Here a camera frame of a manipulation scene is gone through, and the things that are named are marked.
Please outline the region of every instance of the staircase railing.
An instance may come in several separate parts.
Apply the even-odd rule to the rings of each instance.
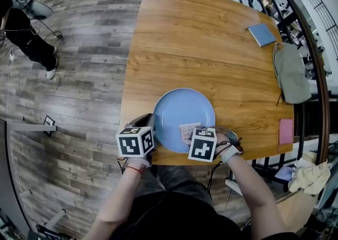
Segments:
[[[262,12],[269,15],[270,13],[267,12],[266,8],[264,7],[264,4],[262,3],[262,0],[258,0],[261,7],[262,7]],[[287,4],[291,7],[293,13],[289,15],[288,17],[284,18],[282,15],[278,4],[275,0],[271,0],[274,8],[276,9],[278,13],[278,19],[279,19],[279,24],[278,28],[282,30],[287,36],[287,41],[289,43],[293,43],[293,39],[291,37],[290,31],[288,29],[288,25],[290,25],[292,22],[294,22],[296,19],[299,22],[299,25],[304,33],[304,37],[309,49],[309,53],[312,57],[312,62],[313,62],[313,67],[314,67],[314,72],[315,72],[315,78],[317,82],[317,97],[319,99],[319,104],[320,104],[320,132],[318,136],[318,149],[317,149],[317,159],[316,159],[316,164],[320,164],[324,162],[327,159],[327,154],[328,154],[328,141],[330,137],[330,109],[329,109],[329,98],[328,98],[328,89],[327,89],[327,84],[326,84],[326,78],[325,78],[325,71],[324,71],[324,64],[323,64],[323,59],[322,56],[318,50],[316,41],[312,35],[311,29],[306,21],[306,18],[304,17],[303,13],[300,11],[299,7],[295,3],[294,0],[286,0]],[[252,6],[251,0],[248,0],[248,4],[250,7]],[[303,153],[303,147],[304,147],[304,130],[305,130],[305,121],[304,121],[304,103],[296,105],[297,110],[299,111],[299,119],[298,123],[300,126],[299,130],[299,149],[298,149],[298,157],[299,159],[302,156]],[[281,154],[280,155],[280,160],[279,163],[276,164],[269,164],[269,158],[265,159],[265,164],[264,165],[258,165],[256,164],[256,160],[252,162],[253,166],[258,166],[261,167],[263,174],[264,173],[271,173],[271,171],[268,171],[268,168],[272,167],[282,167],[284,164],[289,163],[291,160],[284,160],[285,155]]]

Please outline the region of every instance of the wrist strap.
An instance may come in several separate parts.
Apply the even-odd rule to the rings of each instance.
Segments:
[[[131,167],[131,166],[126,166],[126,168],[131,168],[131,169],[133,169],[133,170],[136,170],[136,171],[138,171],[141,175],[143,174],[144,169],[145,169],[145,168],[143,168],[143,169],[138,170],[138,169],[133,168],[133,167]]]

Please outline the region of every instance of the person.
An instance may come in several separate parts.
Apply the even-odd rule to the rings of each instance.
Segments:
[[[0,0],[0,45],[8,38],[32,61],[39,62],[46,68],[48,79],[52,79],[58,60],[55,58],[57,48],[46,43],[31,26],[30,19],[19,9],[11,8],[11,0]]]
[[[218,145],[229,141],[220,132],[217,140]],[[236,176],[250,209],[252,239],[298,239],[286,229],[274,196],[258,173],[229,148],[218,146],[216,153]],[[163,189],[154,166],[151,171],[144,163],[140,158],[129,161],[83,240],[244,238],[233,221],[215,212],[211,196],[184,167],[157,166]]]

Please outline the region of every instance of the pink notebook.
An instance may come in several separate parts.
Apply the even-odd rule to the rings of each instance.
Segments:
[[[281,119],[279,121],[279,145],[294,142],[294,120]]]

